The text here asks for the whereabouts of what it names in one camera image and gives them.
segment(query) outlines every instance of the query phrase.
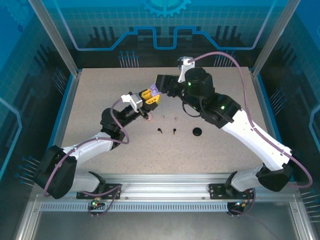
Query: glass panel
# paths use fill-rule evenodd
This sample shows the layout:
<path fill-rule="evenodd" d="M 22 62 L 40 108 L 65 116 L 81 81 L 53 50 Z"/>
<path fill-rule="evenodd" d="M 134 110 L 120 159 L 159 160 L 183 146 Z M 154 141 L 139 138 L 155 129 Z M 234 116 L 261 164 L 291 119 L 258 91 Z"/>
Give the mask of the glass panel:
<path fill-rule="evenodd" d="M 0 32 L 0 232 L 13 239 L 70 72 L 28 1 L 0 1 Z"/>
<path fill-rule="evenodd" d="M 318 1 L 300 2 L 261 70 L 271 115 L 282 141 L 312 175 L 315 194 L 310 189 L 304 190 L 309 192 L 304 202 L 308 202 L 308 215 L 315 221 L 317 233 L 320 233 L 316 198 L 320 190 L 319 11 Z M 294 176 L 299 182 L 307 180 L 298 167 Z"/>
<path fill-rule="evenodd" d="M 45 0 L 79 68 L 173 67 L 224 51 L 252 67 L 287 0 Z M 225 59 L 203 66 L 228 67 Z"/>

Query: black rubber grommet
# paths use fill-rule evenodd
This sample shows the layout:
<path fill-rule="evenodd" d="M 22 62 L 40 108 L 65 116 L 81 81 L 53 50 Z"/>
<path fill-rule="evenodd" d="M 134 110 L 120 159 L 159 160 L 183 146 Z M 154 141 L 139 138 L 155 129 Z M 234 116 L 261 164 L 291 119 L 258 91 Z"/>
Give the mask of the black rubber grommet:
<path fill-rule="evenodd" d="M 193 135 L 200 136 L 202 134 L 202 130 L 199 127 L 195 127 L 192 131 Z"/>

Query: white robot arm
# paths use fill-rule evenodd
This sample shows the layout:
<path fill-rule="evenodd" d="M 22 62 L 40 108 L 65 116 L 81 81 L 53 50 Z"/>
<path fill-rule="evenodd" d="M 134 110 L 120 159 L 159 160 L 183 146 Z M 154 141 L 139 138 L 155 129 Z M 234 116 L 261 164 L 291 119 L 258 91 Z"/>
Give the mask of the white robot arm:
<path fill-rule="evenodd" d="M 113 110 L 116 119 L 111 116 L 110 108 L 104 110 L 100 122 L 101 132 L 85 143 L 65 148 L 57 146 L 49 148 L 35 173 L 34 181 L 44 189 L 48 185 L 47 192 L 56 199 L 68 192 L 102 193 L 104 187 L 101 178 L 92 172 L 81 173 L 78 171 L 79 166 L 102 152 L 114 149 L 119 145 L 119 141 L 126 143 L 121 142 L 125 135 L 117 121 L 124 127 L 138 116 L 147 119 L 148 112 L 158 106 L 162 92 L 169 97 L 179 97 L 184 104 L 198 111 L 206 122 L 244 143 L 263 162 L 259 167 L 233 172 L 230 175 L 225 183 L 225 189 L 230 196 L 234 192 L 244 192 L 258 186 L 264 186 L 275 192 L 280 191 L 292 175 L 290 159 L 276 151 L 252 129 L 246 112 L 238 103 L 227 95 L 215 92 L 212 76 L 203 68 L 191 66 L 186 72 L 185 70 L 181 70 L 184 77 L 158 75 L 155 86 L 150 89 L 122 96 L 122 101 L 129 102 L 130 105 L 121 112 Z M 291 156 L 289 147 L 273 139 L 256 124 L 254 126 L 269 141 Z M 65 157 L 64 162 L 58 167 L 48 184 L 55 166 L 63 157 Z"/>

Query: purple cable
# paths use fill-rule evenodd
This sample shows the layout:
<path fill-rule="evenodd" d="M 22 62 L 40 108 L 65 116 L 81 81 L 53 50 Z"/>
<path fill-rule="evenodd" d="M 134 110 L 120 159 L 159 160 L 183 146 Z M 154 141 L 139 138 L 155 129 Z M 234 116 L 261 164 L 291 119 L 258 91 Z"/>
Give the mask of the purple cable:
<path fill-rule="evenodd" d="M 280 147 L 278 147 L 277 145 L 275 145 L 273 142 L 271 142 L 269 139 L 267 139 L 261 132 L 259 132 L 258 129 L 256 129 L 255 124 L 253 123 L 253 120 L 251 118 L 250 112 L 249 112 L 249 108 L 248 108 L 248 97 L 247 97 L 247 87 L 246 87 L 246 82 L 245 82 L 245 78 L 244 75 L 241 71 L 240 65 L 238 64 L 238 62 L 229 54 L 225 53 L 225 52 L 220 52 L 220 51 L 212 51 L 212 52 L 208 52 L 205 53 L 201 56 L 198 56 L 194 59 L 191 59 L 188 61 L 188 63 L 193 63 L 195 61 L 198 61 L 200 59 L 203 59 L 205 57 L 208 56 L 212 56 L 212 55 L 221 55 L 221 56 L 225 56 L 226 58 L 230 59 L 234 65 L 238 68 L 240 76 L 241 76 L 241 81 L 242 81 L 242 86 L 243 86 L 243 95 L 244 95 L 244 108 L 245 108 L 245 112 L 248 118 L 248 121 L 252 127 L 252 129 L 263 139 L 265 140 L 268 144 L 270 144 L 272 147 L 274 147 L 277 151 L 279 151 L 281 154 L 285 155 L 287 158 L 291 159 L 295 164 L 297 164 L 305 173 L 305 175 L 308 178 L 308 183 L 306 185 L 297 185 L 297 184 L 290 184 L 288 183 L 287 186 L 290 187 L 296 187 L 296 188 L 301 188 L 301 189 L 306 189 L 309 188 L 312 184 L 313 184 L 313 179 L 310 175 L 310 173 L 308 172 L 308 170 L 305 168 L 305 166 L 303 166 L 297 159 L 295 159 L 293 156 L 289 155 L 288 153 L 286 153 L 283 149 L 281 149 Z"/>
<path fill-rule="evenodd" d="M 102 195 L 109 194 L 109 193 L 111 193 L 112 191 L 118 190 L 118 189 L 121 189 L 121 186 L 120 186 L 120 185 L 112 188 L 112 189 L 109 190 L 109 191 L 106 191 L 106 192 L 104 192 L 104 193 L 101 193 L 101 194 L 92 194 L 92 193 L 89 193 L 89 192 L 86 192 L 86 191 L 82 191 L 82 193 L 85 193 L 85 194 L 87 194 L 87 195 L 89 195 L 89 196 L 93 196 L 93 197 L 100 197 L 100 196 L 102 196 Z M 112 204 L 114 203 L 114 201 L 116 200 L 116 197 L 118 196 L 118 194 L 119 194 L 119 191 L 116 191 L 116 193 L 115 193 L 112 201 L 110 202 L 109 206 L 108 206 L 108 207 L 106 208 L 106 210 L 104 210 L 102 213 L 100 213 L 100 214 L 97 213 L 97 215 L 96 215 L 97 218 L 98 218 L 99 216 L 105 215 L 105 214 L 110 210 L 110 208 L 111 208 Z M 91 214 L 91 217 L 93 217 L 93 214 L 92 214 L 92 212 L 91 212 L 89 209 L 88 209 L 88 212 L 89 212 L 89 214 Z"/>
<path fill-rule="evenodd" d="M 231 210 L 231 211 L 234 212 L 234 213 L 239 214 L 240 216 L 245 215 L 245 214 L 242 214 L 242 212 L 237 211 L 237 210 Z M 259 222 L 259 223 L 260 223 L 262 226 L 264 226 L 264 228 L 265 228 L 269 233 L 271 233 L 276 239 L 281 240 L 280 237 L 278 237 L 278 236 L 277 236 L 267 225 L 265 225 L 259 218 L 255 217 L 255 216 L 252 216 L 252 215 L 249 215 L 249 214 L 246 215 L 246 217 L 248 217 L 248 218 L 250 218 L 250 219 L 253 219 L 253 220 Z"/>
<path fill-rule="evenodd" d="M 248 213 L 252 210 L 252 208 L 254 207 L 255 202 L 256 202 L 256 189 L 253 188 L 253 199 L 252 199 L 252 203 L 251 203 L 250 207 L 247 209 L 247 211 L 241 213 L 241 215 L 246 215 L 246 214 L 248 214 Z"/>
<path fill-rule="evenodd" d="M 55 166 L 55 168 L 53 169 L 48 181 L 46 182 L 45 184 L 45 187 L 43 189 L 43 196 L 45 198 L 47 197 L 50 197 L 50 194 L 47 194 L 47 191 L 48 191 L 48 188 L 49 188 L 49 185 L 52 181 L 52 179 L 54 178 L 56 172 L 58 171 L 58 169 L 60 168 L 60 166 L 62 165 L 62 163 L 64 162 L 64 160 L 66 160 L 66 158 L 72 154 L 76 149 L 80 148 L 82 145 L 84 144 L 87 144 L 87 143 L 90 143 L 90 142 L 94 142 L 94 141 L 98 141 L 98 140 L 106 140 L 106 141 L 112 141 L 112 142 L 115 142 L 115 143 L 119 143 L 119 144 L 128 144 L 130 142 L 130 139 L 129 139 L 129 135 L 127 133 L 127 131 L 124 129 L 124 127 L 120 124 L 120 122 L 116 119 L 114 113 L 113 113 L 113 110 L 115 108 L 115 106 L 120 103 L 122 101 L 122 99 L 118 99 L 110 108 L 110 114 L 111 114 L 111 117 L 113 118 L 113 120 L 115 121 L 115 123 L 119 126 L 119 128 L 122 130 L 122 132 L 124 133 L 125 137 L 126 137 L 126 141 L 120 141 L 120 140 L 116 140 L 116 139 L 112 139 L 112 138 L 109 138 L 109 137 L 97 137 L 97 138 L 91 138 L 91 139 L 88 139 L 86 141 L 83 141 L 81 143 L 79 143 L 77 146 L 75 146 L 75 148 L 73 148 L 72 150 L 70 150 L 68 153 L 66 153 L 63 158 L 61 158 L 61 160 L 58 162 L 58 164 Z"/>

